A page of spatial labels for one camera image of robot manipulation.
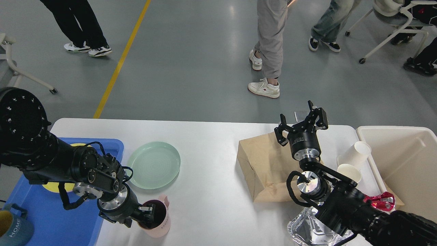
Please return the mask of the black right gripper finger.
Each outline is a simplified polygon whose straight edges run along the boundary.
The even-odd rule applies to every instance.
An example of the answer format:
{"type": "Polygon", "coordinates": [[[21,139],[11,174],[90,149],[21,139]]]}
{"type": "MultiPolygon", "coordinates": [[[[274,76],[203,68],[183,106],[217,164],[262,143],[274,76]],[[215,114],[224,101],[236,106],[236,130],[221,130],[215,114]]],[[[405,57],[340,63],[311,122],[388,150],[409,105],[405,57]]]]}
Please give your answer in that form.
{"type": "Polygon", "coordinates": [[[310,109],[309,114],[304,119],[305,132],[316,132],[317,130],[326,130],[329,128],[326,112],[323,108],[314,106],[312,101],[308,101],[310,109]]]}
{"type": "Polygon", "coordinates": [[[280,123],[278,124],[278,127],[274,128],[274,132],[277,142],[283,147],[289,143],[289,139],[283,135],[284,131],[294,133],[294,127],[287,124],[284,114],[280,114],[280,123]]]}

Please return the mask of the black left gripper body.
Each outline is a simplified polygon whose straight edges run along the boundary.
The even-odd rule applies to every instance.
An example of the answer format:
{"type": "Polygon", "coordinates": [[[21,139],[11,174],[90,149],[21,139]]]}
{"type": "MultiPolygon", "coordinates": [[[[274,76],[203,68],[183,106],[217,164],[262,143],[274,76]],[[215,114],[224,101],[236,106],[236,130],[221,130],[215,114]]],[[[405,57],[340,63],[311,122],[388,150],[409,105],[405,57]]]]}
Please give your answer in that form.
{"type": "Polygon", "coordinates": [[[118,195],[110,201],[97,200],[99,216],[110,223],[120,223],[130,228],[132,221],[139,221],[148,216],[142,216],[138,210],[141,206],[138,203],[137,196],[131,191],[129,186],[122,185],[118,195]]]}

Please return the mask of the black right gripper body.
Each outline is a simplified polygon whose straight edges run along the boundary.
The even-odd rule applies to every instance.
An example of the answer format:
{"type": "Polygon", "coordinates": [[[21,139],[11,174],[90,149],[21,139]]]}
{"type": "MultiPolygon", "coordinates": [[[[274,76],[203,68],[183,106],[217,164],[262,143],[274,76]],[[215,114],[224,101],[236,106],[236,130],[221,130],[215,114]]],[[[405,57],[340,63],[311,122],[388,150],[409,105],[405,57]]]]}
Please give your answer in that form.
{"type": "Polygon", "coordinates": [[[304,158],[320,159],[321,148],[316,133],[317,130],[292,131],[288,133],[288,140],[294,160],[301,161],[304,158]]]}

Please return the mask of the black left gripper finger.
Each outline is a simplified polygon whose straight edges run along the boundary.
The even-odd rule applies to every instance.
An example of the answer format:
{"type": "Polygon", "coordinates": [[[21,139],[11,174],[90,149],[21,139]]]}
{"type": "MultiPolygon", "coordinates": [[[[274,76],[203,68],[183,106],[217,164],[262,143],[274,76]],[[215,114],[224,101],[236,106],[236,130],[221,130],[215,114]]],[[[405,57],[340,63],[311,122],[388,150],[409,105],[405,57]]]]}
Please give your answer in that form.
{"type": "Polygon", "coordinates": [[[157,222],[154,218],[145,218],[143,220],[137,221],[137,224],[145,230],[152,230],[157,227],[157,222]]]}
{"type": "Polygon", "coordinates": [[[142,216],[154,216],[156,205],[155,204],[143,204],[138,207],[142,216]]]}

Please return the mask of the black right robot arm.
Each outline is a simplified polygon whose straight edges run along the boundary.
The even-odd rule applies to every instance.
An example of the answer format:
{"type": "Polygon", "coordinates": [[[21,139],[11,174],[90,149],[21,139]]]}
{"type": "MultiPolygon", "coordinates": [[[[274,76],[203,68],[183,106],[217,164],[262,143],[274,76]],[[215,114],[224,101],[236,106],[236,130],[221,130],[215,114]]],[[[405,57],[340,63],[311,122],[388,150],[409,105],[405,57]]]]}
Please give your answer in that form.
{"type": "Polygon", "coordinates": [[[320,162],[321,148],[316,132],[328,128],[326,112],[308,101],[309,114],[292,126],[280,115],[274,129],[281,146],[290,145],[292,158],[300,171],[292,171],[286,187],[291,199],[300,206],[317,209],[315,217],[343,236],[343,245],[362,235],[373,246],[435,246],[436,223],[413,213],[396,210],[390,214],[371,206],[359,191],[357,182],[320,162]]]}

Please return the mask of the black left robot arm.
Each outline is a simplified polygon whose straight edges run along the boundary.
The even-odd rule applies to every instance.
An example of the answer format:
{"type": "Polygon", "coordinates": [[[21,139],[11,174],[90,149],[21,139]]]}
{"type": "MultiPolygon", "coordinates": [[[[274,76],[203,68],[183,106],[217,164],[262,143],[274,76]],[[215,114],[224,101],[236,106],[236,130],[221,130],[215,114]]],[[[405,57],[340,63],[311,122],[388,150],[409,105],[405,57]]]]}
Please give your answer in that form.
{"type": "Polygon", "coordinates": [[[65,210],[97,200],[99,215],[131,227],[151,227],[157,219],[153,203],[141,205],[127,185],[130,177],[102,143],[71,146],[52,134],[42,103],[17,87],[1,89],[1,164],[23,172],[31,185],[57,182],[65,210]],[[100,147],[100,152],[93,148],[100,147]]]}

